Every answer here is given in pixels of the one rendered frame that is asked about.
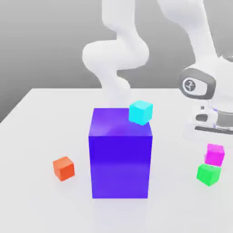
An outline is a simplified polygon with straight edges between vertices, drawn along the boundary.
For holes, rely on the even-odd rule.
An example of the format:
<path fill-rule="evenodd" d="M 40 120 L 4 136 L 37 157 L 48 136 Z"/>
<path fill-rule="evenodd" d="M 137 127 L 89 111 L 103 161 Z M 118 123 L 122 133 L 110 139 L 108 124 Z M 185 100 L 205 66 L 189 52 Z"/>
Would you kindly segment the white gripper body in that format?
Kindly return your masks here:
<path fill-rule="evenodd" d="M 186 139 L 192 141 L 233 146 L 233 130 L 222 130 L 213 123 L 185 123 L 183 135 Z"/>

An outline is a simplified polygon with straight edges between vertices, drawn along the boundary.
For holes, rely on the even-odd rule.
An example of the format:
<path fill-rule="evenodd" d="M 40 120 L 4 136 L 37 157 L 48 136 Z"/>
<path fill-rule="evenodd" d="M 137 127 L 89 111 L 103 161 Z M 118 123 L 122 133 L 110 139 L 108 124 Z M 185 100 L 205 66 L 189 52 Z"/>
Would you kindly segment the small cyan cube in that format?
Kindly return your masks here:
<path fill-rule="evenodd" d="M 129 106 L 129 121 L 141 126 L 152 119 L 153 104 L 146 101 L 136 101 Z"/>

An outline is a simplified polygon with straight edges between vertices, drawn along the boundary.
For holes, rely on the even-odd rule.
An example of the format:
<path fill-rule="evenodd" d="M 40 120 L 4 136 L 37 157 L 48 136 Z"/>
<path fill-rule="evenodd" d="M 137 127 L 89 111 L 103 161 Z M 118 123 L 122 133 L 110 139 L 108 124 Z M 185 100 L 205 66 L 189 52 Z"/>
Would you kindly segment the small green cube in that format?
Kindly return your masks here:
<path fill-rule="evenodd" d="M 198 167 L 197 179 L 207 186 L 215 184 L 220 177 L 221 167 L 201 164 Z"/>

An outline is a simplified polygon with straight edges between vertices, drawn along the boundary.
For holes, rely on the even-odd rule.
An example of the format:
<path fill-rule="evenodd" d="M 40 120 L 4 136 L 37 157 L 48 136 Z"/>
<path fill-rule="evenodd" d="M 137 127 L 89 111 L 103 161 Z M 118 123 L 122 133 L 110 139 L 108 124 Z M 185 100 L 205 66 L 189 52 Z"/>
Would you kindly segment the large purple box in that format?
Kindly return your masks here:
<path fill-rule="evenodd" d="M 130 122 L 127 108 L 95 108 L 88 135 L 93 198 L 147 198 L 150 124 Z"/>

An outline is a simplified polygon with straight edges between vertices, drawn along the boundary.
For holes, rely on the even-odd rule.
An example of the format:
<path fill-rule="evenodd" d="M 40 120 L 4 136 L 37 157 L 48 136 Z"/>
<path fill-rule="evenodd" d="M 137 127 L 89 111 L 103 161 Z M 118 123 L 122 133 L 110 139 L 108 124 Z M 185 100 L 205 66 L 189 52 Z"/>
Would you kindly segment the small magenta cube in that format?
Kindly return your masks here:
<path fill-rule="evenodd" d="M 225 156 L 224 147 L 216 144 L 208 144 L 204 161 L 208 165 L 221 167 Z"/>

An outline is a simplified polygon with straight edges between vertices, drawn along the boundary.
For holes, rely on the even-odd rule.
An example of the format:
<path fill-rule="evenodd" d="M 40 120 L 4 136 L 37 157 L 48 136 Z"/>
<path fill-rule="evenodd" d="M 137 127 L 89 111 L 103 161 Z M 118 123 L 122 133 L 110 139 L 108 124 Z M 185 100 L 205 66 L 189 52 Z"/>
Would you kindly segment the small orange cube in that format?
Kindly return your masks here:
<path fill-rule="evenodd" d="M 65 156 L 53 161 L 54 174 L 60 181 L 67 180 L 75 175 L 73 161 Z"/>

